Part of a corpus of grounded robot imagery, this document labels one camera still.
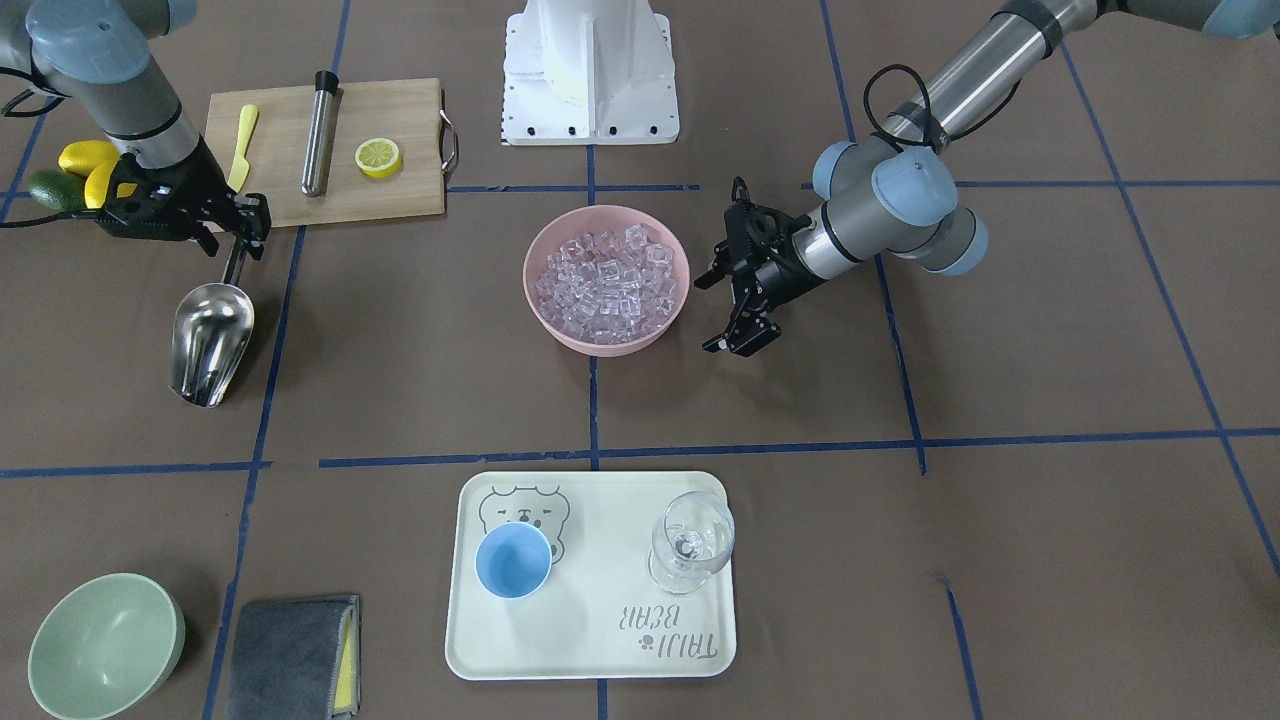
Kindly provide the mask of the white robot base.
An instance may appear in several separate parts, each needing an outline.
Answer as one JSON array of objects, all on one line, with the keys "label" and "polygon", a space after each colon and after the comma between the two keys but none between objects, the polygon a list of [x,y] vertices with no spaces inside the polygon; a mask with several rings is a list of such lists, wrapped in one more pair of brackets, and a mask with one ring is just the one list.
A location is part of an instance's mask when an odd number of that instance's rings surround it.
[{"label": "white robot base", "polygon": [[502,143],[678,140],[671,23],[650,3],[529,1],[503,37]]}]

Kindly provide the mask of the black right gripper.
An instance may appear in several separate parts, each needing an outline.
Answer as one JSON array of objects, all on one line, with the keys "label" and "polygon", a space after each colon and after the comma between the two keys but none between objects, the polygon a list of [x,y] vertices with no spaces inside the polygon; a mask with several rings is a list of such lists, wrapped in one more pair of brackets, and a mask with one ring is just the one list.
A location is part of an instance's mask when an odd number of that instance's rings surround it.
[{"label": "black right gripper", "polygon": [[96,224],[129,240],[214,243],[206,227],[232,232],[260,261],[273,222],[262,193],[233,195],[215,156],[195,150],[175,165],[145,168],[133,152],[120,155],[108,191],[114,199],[96,210]]}]

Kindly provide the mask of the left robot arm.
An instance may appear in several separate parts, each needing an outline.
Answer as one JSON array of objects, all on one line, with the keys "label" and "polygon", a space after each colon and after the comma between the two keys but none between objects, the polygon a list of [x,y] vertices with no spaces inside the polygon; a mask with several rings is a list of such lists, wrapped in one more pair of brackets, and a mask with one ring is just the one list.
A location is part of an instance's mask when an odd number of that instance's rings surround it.
[{"label": "left robot arm", "polygon": [[1005,3],[932,79],[909,70],[915,95],[884,118],[864,104],[870,136],[832,143],[815,160],[818,208],[792,217],[753,201],[733,179],[724,238],[694,281],[699,290],[730,281],[733,306],[703,348],[754,355],[781,334],[777,307],[883,252],[933,275],[975,268],[989,232],[960,204],[942,152],[998,114],[1068,35],[1115,12],[1236,40],[1275,29],[1279,15],[1275,1]]}]

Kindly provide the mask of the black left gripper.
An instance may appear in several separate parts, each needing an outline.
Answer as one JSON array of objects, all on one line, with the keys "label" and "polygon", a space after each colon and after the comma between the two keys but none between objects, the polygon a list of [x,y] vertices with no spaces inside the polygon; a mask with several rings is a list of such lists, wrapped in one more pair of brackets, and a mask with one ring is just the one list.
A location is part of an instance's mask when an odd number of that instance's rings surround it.
[{"label": "black left gripper", "polygon": [[694,279],[698,290],[728,279],[733,300],[727,327],[701,343],[704,352],[750,357],[781,337],[772,311],[826,283],[805,266],[794,243],[794,236],[810,227],[809,217],[754,202],[745,179],[733,179],[724,238],[714,246],[707,270]]}]

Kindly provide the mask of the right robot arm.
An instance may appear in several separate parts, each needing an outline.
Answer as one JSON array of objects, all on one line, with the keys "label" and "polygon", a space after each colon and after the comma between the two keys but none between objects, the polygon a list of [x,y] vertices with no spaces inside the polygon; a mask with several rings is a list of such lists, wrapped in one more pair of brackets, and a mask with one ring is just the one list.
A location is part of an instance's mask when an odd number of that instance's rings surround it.
[{"label": "right robot arm", "polygon": [[225,231],[238,252],[260,259],[268,200],[227,183],[150,47],[196,12],[193,1],[5,1],[3,73],[79,102],[119,152],[110,197],[77,220],[119,238],[195,242],[209,256]]}]

